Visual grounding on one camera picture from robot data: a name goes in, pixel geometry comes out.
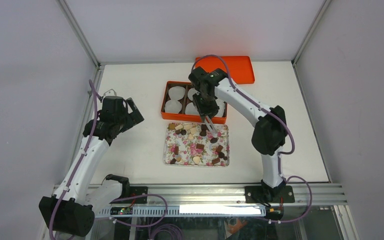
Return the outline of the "dark square chocolate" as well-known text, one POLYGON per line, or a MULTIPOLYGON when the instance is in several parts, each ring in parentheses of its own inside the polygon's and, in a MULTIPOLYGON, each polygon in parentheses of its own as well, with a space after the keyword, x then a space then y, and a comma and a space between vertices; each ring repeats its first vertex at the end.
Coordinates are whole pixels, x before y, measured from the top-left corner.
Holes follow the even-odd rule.
POLYGON ((201 125, 201 130, 202 131, 206 131, 206 130, 208 130, 208 128, 207 128, 207 126, 205 124, 202 124, 201 125))

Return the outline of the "dark round chocolate piece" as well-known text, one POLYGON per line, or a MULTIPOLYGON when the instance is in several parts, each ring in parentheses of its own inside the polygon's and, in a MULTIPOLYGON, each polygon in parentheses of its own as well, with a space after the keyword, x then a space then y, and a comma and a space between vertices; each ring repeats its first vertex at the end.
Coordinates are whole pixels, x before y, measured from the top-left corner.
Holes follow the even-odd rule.
POLYGON ((205 137, 207 135, 207 132, 205 130, 202 130, 199 135, 201 137, 205 137))

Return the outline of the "dark oval chocolate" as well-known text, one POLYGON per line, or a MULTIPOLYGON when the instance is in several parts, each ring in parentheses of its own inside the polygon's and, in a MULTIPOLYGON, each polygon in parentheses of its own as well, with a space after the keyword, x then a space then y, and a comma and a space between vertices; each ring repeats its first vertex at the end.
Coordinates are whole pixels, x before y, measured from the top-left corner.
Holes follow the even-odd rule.
POLYGON ((217 137, 213 137, 213 138, 210 140, 210 142, 211 142, 212 144, 216 143, 217 141, 218 141, 218 138, 217 138, 217 137))

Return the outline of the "brown rectangular chocolate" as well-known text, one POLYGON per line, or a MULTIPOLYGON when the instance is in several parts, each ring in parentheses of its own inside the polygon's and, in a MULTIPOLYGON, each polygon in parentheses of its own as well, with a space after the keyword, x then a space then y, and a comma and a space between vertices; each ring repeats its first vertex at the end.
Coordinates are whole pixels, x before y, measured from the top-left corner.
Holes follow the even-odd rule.
POLYGON ((205 148, 205 145, 204 144, 200 144, 200 143, 197 143, 196 144, 196 149, 197 150, 203 150, 205 148))

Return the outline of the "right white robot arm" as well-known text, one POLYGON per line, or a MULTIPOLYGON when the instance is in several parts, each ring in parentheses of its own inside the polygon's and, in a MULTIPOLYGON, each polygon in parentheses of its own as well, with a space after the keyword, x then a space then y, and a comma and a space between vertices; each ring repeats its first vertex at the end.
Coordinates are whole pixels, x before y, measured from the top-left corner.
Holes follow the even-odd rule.
POLYGON ((276 202, 286 186, 281 170, 282 150, 288 136, 284 109, 280 106, 264 106, 243 91, 220 68, 207 72, 202 67, 197 67, 191 71, 188 79, 197 91, 192 102, 202 122, 209 129, 214 129, 211 119, 220 110, 217 99, 232 106, 254 128, 251 144, 260 153, 263 166, 261 190, 255 197, 266 203, 276 202))

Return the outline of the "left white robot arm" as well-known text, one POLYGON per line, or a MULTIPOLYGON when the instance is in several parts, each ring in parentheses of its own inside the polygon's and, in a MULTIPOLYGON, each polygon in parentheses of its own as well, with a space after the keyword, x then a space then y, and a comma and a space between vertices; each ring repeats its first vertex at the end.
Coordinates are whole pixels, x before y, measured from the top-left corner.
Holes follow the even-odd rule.
POLYGON ((94 192, 88 193, 99 162, 113 140, 144 121, 132 98, 107 96, 95 118, 84 127, 83 139, 67 175, 51 196, 44 196, 39 210, 49 232, 85 237, 96 213, 113 200, 125 203, 132 196, 127 177, 108 174, 94 192))

